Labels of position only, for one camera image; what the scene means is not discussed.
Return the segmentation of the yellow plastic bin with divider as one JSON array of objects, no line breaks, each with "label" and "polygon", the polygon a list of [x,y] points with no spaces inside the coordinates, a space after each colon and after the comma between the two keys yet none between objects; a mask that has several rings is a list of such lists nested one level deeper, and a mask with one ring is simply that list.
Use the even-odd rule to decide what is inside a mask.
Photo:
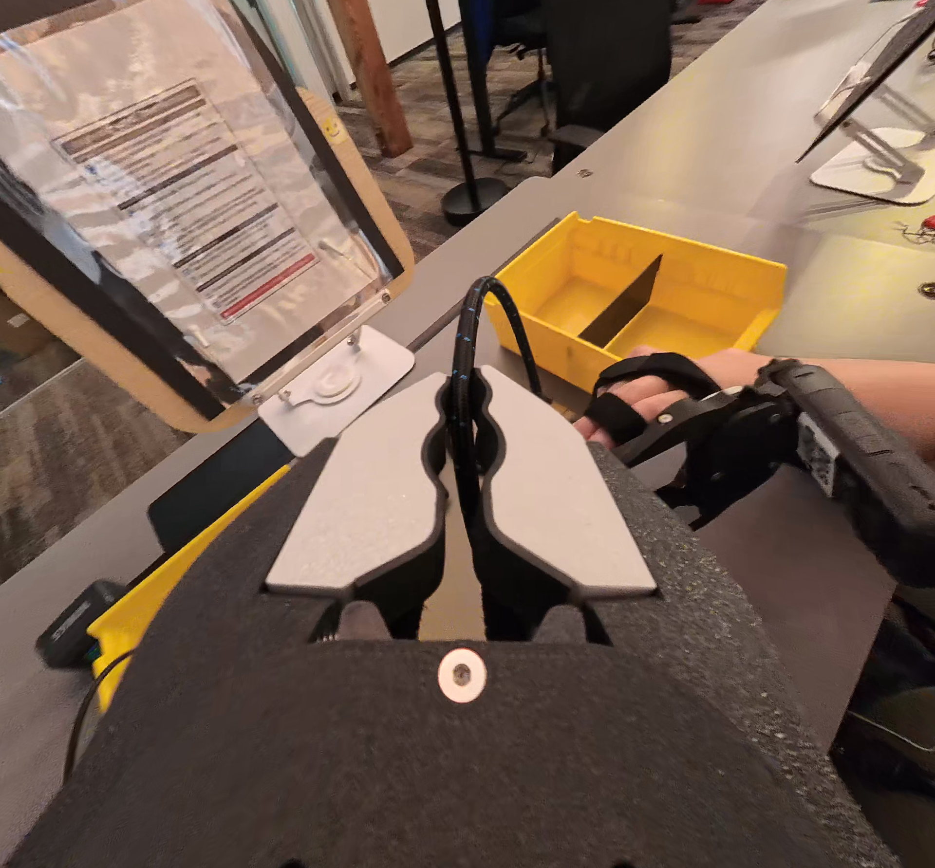
[{"label": "yellow plastic bin with divider", "polygon": [[[658,256],[651,301],[606,347],[578,338]],[[749,350],[774,321],[786,267],[707,243],[569,214],[497,274],[540,369],[590,391],[638,346],[700,358]]]}]

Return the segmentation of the dark desk mat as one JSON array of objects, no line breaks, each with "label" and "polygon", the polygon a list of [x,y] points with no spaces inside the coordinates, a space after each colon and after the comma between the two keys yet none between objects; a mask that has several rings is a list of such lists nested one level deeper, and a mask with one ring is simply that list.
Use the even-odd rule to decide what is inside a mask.
[{"label": "dark desk mat", "polygon": [[[456,321],[419,345],[410,374],[388,396],[435,371],[450,371]],[[485,317],[477,361],[526,383],[520,360],[500,348]],[[193,435],[159,465],[157,490],[144,509],[176,486],[255,418]],[[479,639],[484,634],[481,588],[471,568],[451,465],[442,472],[451,501],[442,583],[429,599],[423,640]],[[857,685],[894,591],[875,558],[851,535],[837,507],[799,470],[783,467],[764,486],[698,532],[702,545],[742,587],[763,621],[804,709],[817,745],[828,750]]]}]

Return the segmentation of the person's right forearm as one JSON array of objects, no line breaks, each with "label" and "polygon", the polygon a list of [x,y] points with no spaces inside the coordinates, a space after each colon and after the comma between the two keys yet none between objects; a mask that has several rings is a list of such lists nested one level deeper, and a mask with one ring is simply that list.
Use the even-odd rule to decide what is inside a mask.
[{"label": "person's right forearm", "polygon": [[805,359],[828,371],[874,417],[934,465],[934,364],[897,360]]}]

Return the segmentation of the braided hdmi cable green plugs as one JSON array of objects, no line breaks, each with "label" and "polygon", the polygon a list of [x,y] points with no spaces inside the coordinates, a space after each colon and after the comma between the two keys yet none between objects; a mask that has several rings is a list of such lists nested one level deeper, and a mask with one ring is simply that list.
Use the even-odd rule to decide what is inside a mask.
[{"label": "braided hdmi cable green plugs", "polygon": [[447,414],[459,500],[462,510],[466,511],[469,517],[476,510],[481,495],[472,413],[472,383],[479,324],[488,293],[494,294],[507,315],[532,394],[545,400],[530,341],[515,301],[496,277],[487,276],[477,279],[468,289],[461,304],[453,344]]}]

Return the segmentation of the black office chair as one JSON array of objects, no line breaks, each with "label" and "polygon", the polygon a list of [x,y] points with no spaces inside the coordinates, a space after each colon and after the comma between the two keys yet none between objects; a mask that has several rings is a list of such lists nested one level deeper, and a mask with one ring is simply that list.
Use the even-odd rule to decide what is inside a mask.
[{"label": "black office chair", "polygon": [[493,0],[496,45],[543,53],[551,68],[552,173],[670,79],[671,0]]}]

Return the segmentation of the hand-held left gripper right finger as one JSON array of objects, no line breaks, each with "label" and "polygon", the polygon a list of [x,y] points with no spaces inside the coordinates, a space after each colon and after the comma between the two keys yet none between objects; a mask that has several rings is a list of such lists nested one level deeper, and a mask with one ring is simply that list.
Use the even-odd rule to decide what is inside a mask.
[{"label": "hand-held left gripper right finger", "polygon": [[543,399],[491,365],[481,424],[493,458],[482,503],[494,540],[573,598],[643,597],[657,585],[578,431]]}]

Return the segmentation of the black power adapter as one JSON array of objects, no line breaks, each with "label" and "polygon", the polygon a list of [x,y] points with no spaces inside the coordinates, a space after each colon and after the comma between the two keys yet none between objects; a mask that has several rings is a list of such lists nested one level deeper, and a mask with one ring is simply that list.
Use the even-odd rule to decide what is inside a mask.
[{"label": "black power adapter", "polygon": [[129,589],[110,580],[97,580],[80,592],[38,636],[35,648],[50,669],[87,666],[99,653],[89,626],[119,602]]}]

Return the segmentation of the person's right hand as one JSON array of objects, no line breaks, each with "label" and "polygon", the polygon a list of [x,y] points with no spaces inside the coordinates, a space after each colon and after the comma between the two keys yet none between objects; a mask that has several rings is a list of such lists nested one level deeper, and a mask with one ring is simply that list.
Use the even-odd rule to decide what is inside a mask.
[{"label": "person's right hand", "polygon": [[[752,385],[758,369],[766,362],[766,357],[734,348],[694,360],[695,366],[716,383],[716,388],[709,389],[708,394]],[[598,419],[584,414],[574,423],[585,441],[613,450],[639,436],[646,424],[688,397],[674,383],[649,371],[646,364],[641,363],[637,367],[637,374],[639,376],[617,380],[598,391],[600,397],[613,395],[618,403],[613,405],[613,415],[610,415],[611,407],[604,405],[606,410],[601,411]]]}]

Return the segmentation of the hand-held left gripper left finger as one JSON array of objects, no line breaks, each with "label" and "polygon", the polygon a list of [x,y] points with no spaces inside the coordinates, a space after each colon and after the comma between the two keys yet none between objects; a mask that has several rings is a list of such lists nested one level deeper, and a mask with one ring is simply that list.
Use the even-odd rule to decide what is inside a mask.
[{"label": "hand-held left gripper left finger", "polygon": [[265,578],[268,590],[352,596],[438,539],[447,387],[446,375],[429,374],[344,430]]}]

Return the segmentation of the black board on white stand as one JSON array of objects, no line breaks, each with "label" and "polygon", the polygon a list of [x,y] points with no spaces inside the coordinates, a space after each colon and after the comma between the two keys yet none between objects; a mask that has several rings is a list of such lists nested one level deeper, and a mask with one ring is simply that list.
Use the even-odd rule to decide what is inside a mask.
[{"label": "black board on white stand", "polygon": [[[933,198],[933,111],[890,84],[933,31],[933,0],[918,2],[848,69],[814,116],[819,130],[797,159],[805,161],[835,133],[847,138],[846,147],[811,174],[813,185],[901,206]],[[894,114],[899,126],[871,128],[861,120],[859,110],[871,100]]]}]

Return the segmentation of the sign stand with laminated sheet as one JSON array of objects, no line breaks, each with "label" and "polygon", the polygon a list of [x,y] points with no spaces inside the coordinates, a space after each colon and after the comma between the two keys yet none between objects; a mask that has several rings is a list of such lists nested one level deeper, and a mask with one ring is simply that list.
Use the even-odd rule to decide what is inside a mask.
[{"label": "sign stand with laminated sheet", "polygon": [[229,0],[2,31],[2,293],[168,425],[295,457],[408,374],[369,321],[415,258],[330,103]]}]

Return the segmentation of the wooden beam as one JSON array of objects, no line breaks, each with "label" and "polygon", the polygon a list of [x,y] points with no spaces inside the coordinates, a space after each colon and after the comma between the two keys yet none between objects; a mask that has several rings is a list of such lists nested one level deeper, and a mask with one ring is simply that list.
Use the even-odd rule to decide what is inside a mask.
[{"label": "wooden beam", "polygon": [[411,150],[413,142],[369,2],[326,1],[355,76],[357,91],[373,123],[380,152],[387,159],[399,157]]}]

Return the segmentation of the black bin divider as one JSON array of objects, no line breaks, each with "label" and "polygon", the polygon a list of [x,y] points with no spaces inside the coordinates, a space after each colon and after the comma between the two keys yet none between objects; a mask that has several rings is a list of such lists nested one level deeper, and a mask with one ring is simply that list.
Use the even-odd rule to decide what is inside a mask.
[{"label": "black bin divider", "polygon": [[625,290],[622,290],[578,338],[606,348],[651,301],[663,256],[658,255]]}]

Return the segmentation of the black stanchion pole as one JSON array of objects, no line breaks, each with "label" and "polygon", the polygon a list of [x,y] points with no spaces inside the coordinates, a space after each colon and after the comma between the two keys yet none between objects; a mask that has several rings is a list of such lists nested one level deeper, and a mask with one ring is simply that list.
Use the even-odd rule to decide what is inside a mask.
[{"label": "black stanchion pole", "polygon": [[503,180],[478,177],[475,173],[439,0],[425,0],[425,3],[463,175],[462,182],[442,196],[440,205],[444,219],[452,227],[461,229],[500,202],[509,188]]}]

